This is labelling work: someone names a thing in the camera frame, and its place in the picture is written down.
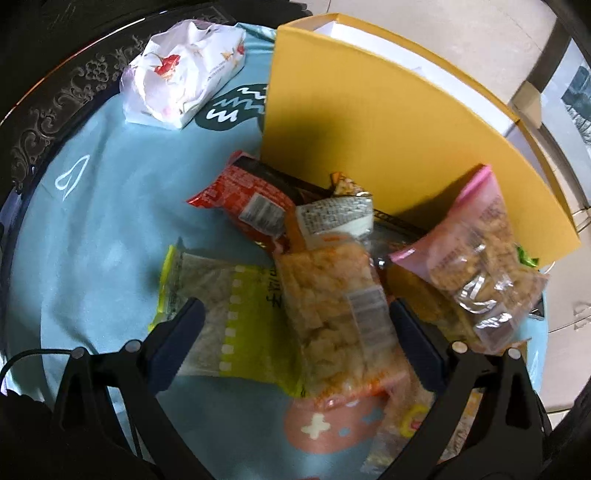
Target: clear plastic snack bag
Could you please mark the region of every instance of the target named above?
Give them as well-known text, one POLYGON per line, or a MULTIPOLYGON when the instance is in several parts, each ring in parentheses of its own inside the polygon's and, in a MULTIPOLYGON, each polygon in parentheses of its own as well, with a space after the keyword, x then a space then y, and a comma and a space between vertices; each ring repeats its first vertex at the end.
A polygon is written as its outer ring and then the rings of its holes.
POLYGON ((179 375, 247 378, 303 396, 300 353, 274 268, 232 265, 171 246, 150 328, 172 319, 189 297, 203 302, 206 318, 179 375))
MULTIPOLYGON (((472 390, 460 421, 441 454, 440 462, 449 460, 462 451, 481 401, 482 393, 472 390)), ((391 394, 384 409, 384 419, 361 466, 361 471, 373 475, 384 473, 421 427, 434 402, 434 395, 425 390, 412 373, 406 382, 399 385, 396 392, 391 394)))
POLYGON ((433 393, 421 386, 410 365, 408 372, 384 408, 384 419, 361 467, 364 473, 384 473, 420 428, 433 405, 433 393))
POLYGON ((322 248, 275 257, 304 386, 318 408, 392 388, 405 375, 369 254, 350 236, 325 240, 322 248))
POLYGON ((489 166, 474 175, 441 223, 390 259, 453 299, 488 353, 507 345, 548 280, 519 263, 505 202, 489 166))

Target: barcode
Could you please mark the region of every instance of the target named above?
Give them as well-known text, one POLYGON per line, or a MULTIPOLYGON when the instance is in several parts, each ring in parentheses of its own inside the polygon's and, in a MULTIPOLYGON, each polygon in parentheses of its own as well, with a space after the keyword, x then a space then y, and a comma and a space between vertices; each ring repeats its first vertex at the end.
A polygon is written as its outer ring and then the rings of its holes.
POLYGON ((278 237, 285 230, 285 210, 259 193, 251 197, 238 218, 271 237, 278 237))
POLYGON ((363 346, 369 350, 391 348, 396 344, 384 289, 379 285, 347 295, 363 346))

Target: ornate carved pattern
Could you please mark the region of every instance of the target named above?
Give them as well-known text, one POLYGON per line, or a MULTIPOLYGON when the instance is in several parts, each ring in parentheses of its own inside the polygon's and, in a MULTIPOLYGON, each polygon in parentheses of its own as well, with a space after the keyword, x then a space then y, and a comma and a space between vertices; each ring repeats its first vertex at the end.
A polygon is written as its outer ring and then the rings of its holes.
MULTIPOLYGON (((215 7, 201 9, 197 13, 198 15, 187 13, 185 18, 192 16, 215 23, 228 22, 228 19, 215 7)), ((17 136, 11 148, 12 181, 19 193, 27 184, 27 180, 35 174, 39 162, 44 161, 44 153, 50 148, 60 129, 98 92, 119 81, 124 68, 143 51, 147 41, 155 33, 158 31, 153 31, 148 36, 127 35, 121 39, 124 45, 114 51, 105 54, 94 53, 89 60, 70 71, 69 78, 57 88, 53 97, 45 96, 45 98, 51 98, 47 101, 48 105, 37 105, 29 109, 29 125, 17 136)), ((98 48, 100 48, 100 42, 91 47, 91 50, 94 52, 98 48)))

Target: white plastic bag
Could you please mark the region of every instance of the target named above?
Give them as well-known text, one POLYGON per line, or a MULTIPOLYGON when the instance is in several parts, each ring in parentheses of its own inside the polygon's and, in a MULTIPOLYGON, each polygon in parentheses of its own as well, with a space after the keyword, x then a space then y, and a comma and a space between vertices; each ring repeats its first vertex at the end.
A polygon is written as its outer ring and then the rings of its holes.
POLYGON ((121 76, 125 119, 184 127, 244 66, 244 38, 241 28, 199 20, 152 36, 121 76))

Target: snack package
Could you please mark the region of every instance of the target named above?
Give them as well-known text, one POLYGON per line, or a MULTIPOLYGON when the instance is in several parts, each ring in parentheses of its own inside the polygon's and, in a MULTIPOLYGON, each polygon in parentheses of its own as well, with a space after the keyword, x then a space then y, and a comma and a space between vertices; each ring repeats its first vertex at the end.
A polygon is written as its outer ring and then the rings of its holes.
POLYGON ((291 251, 311 250, 324 242, 326 233, 345 233, 364 239, 374 229, 374 203, 371 195, 342 172, 331 175, 333 192, 289 211, 285 217, 291 251))
POLYGON ((369 195, 363 188, 357 185, 347 175, 341 171, 337 171, 330 175, 330 181, 333 186, 333 197, 339 196, 367 196, 369 195))
POLYGON ((420 428, 433 405, 433 393, 421 386, 410 365, 408 371, 386 404, 384 419, 361 467, 364 473, 383 473, 420 428))
POLYGON ((232 265, 171 246, 150 328, 172 319, 189 297, 203 302, 206 319, 179 375, 247 378, 303 396, 300 353, 274 268, 232 265))
POLYGON ((474 351, 484 350, 472 329, 469 313, 438 289, 397 264, 386 268, 385 278, 386 292, 404 299, 419 319, 439 328, 450 343, 459 340, 474 351))
POLYGON ((390 258, 465 310, 488 353, 499 352, 511 340, 548 280, 519 263, 489 166, 474 175, 440 224, 390 258))
POLYGON ((468 402, 466 403, 466 407, 464 408, 464 412, 462 413, 462 417, 452 433, 452 438, 450 438, 447 447, 441 454, 441 458, 439 459, 440 462, 449 460, 462 451, 464 443, 466 443, 466 439, 470 433, 470 429, 474 424, 474 419, 476 418, 476 413, 478 413, 481 401, 482 393, 477 389, 472 390, 468 402))
POLYGON ((239 27, 184 20, 150 38, 121 76, 125 119, 184 127, 244 66, 239 27))
POLYGON ((350 237, 277 255, 287 314, 300 344, 304 386, 318 408, 393 387, 404 354, 371 259, 350 237))
POLYGON ((319 235, 346 233, 355 239, 367 237, 374 227, 374 204, 371 197, 331 197, 295 207, 295 217, 287 216, 286 223, 293 222, 295 229, 288 227, 288 237, 303 238, 305 249, 322 244, 319 235))
MULTIPOLYGON (((462 417, 441 454, 440 462, 455 457, 462 450, 481 400, 482 393, 472 390, 462 417)), ((384 419, 361 471, 373 475, 384 473, 421 427, 434 401, 433 394, 421 386, 414 374, 406 382, 405 388, 397 388, 397 392, 391 395, 384 409, 384 419)))
POLYGON ((187 201, 197 208, 223 208, 237 227, 260 246, 286 248, 285 212, 303 202, 279 172, 242 151, 205 190, 187 201))

